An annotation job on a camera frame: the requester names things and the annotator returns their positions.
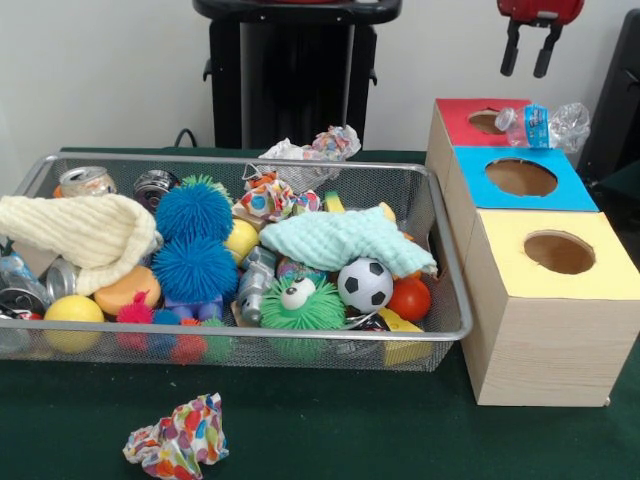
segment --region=wooden box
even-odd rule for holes
[[[465,277],[479,404],[605,404],[640,331],[640,274],[604,214],[479,210]]]
[[[433,107],[426,166],[433,169],[442,193],[447,190],[454,147],[508,147],[495,118],[506,107],[520,108],[529,100],[438,98]]]
[[[598,212],[560,150],[455,147],[444,194],[464,268],[478,208]]]

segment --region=googly eye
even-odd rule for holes
[[[282,292],[282,306],[287,310],[297,310],[302,307],[309,297],[316,291],[316,286],[308,278],[296,279],[292,286]]]

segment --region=mint green washcloth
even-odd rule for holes
[[[433,256],[407,240],[381,207],[305,213],[267,226],[260,232],[260,241],[297,262],[328,272],[366,257],[375,258],[401,278],[418,270],[437,273]]]

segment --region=crushed plastic bottle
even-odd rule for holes
[[[550,119],[549,111],[540,105],[505,108],[495,124],[514,147],[561,148],[566,153],[580,150],[591,132],[589,110],[581,103],[563,105]]]

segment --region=wire mesh basket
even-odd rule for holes
[[[0,358],[433,371],[471,330],[472,320],[440,188],[422,166],[63,152],[38,162],[16,194],[50,198],[63,172],[95,165],[105,167],[127,196],[139,175],[163,169],[179,178],[211,175],[239,198],[247,164],[267,162],[335,169],[335,178],[317,193],[339,192],[347,209],[383,201],[391,206],[400,228],[438,261],[437,278],[423,278],[432,295],[432,307],[418,324],[424,333],[239,328],[228,308],[227,327],[220,328],[0,319]]]

